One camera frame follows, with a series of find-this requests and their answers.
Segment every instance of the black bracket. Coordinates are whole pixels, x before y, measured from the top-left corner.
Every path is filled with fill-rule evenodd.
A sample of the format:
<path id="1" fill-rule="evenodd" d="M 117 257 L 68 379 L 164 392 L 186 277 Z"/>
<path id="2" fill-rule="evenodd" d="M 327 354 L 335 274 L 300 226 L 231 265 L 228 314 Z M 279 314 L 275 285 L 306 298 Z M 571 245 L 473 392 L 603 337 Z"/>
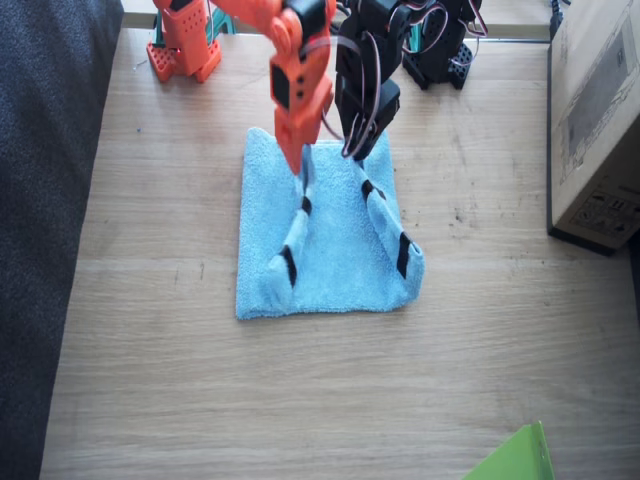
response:
<path id="1" fill-rule="evenodd" d="M 480 9 L 482 0 L 473 1 L 474 5 Z M 460 90 L 464 87 L 471 67 L 469 63 L 473 59 L 469 47 L 462 43 L 466 33 L 462 22 L 473 22 L 475 14 L 469 5 L 469 0 L 439 0 L 439 3 L 444 6 L 449 15 L 442 36 L 426 52 L 405 54 L 402 65 L 423 90 L 432 83 L 444 82 L 450 82 Z M 431 45 L 435 41 L 444 21 L 444 12 L 440 10 L 436 10 L 425 19 L 417 29 L 418 49 Z"/>

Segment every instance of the cardboard box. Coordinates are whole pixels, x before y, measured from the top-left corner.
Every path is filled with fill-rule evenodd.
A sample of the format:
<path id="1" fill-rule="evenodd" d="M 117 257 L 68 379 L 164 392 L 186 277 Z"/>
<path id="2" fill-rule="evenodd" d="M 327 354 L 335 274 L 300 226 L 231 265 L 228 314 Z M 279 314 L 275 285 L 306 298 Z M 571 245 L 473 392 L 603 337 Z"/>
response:
<path id="1" fill-rule="evenodd" d="M 640 0 L 578 0 L 549 49 L 549 234 L 611 254 L 640 228 Z"/>

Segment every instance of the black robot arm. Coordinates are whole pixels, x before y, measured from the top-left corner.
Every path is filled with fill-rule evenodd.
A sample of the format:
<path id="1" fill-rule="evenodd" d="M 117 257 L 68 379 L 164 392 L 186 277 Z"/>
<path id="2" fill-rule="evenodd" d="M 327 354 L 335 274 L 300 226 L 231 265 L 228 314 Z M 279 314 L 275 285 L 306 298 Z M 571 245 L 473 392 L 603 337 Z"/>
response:
<path id="1" fill-rule="evenodd" d="M 335 103 L 346 139 L 343 154 L 362 160 L 400 108 L 400 89 L 389 77 L 402 62 L 420 10 L 399 0 L 351 0 L 350 7 L 339 34 L 352 44 L 338 45 Z"/>

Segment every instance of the orange robot base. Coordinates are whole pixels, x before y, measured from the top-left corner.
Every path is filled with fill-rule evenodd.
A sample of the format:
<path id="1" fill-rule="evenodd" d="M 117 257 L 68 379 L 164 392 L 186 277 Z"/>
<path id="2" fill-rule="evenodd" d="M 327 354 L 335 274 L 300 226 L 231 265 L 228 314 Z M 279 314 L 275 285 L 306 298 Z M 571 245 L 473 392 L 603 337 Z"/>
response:
<path id="1" fill-rule="evenodd" d="M 173 75 L 194 75 L 202 83 L 220 63 L 218 42 L 207 44 L 208 1 L 195 0 L 178 11 L 161 10 L 166 48 L 147 45 L 149 62 L 161 82 Z"/>

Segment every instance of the box label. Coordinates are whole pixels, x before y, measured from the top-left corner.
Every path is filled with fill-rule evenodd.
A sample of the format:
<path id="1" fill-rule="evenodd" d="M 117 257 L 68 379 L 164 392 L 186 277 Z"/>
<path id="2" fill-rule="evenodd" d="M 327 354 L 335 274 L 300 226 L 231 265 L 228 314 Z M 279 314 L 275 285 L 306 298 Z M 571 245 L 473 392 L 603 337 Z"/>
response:
<path id="1" fill-rule="evenodd" d="M 561 128 L 564 148 L 560 185 L 582 165 L 585 153 L 626 100 L 640 74 L 629 6 L 571 101 Z"/>
<path id="2" fill-rule="evenodd" d="M 611 238 L 622 238 L 640 227 L 640 203 L 595 191 L 571 223 Z"/>

